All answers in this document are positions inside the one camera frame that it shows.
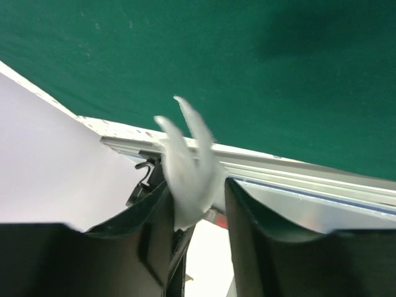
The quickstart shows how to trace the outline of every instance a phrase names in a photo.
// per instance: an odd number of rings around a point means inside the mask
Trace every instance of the green felt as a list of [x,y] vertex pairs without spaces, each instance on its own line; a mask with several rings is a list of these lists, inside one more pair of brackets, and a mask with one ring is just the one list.
[[77,114],[396,180],[395,0],[2,0],[0,59]]

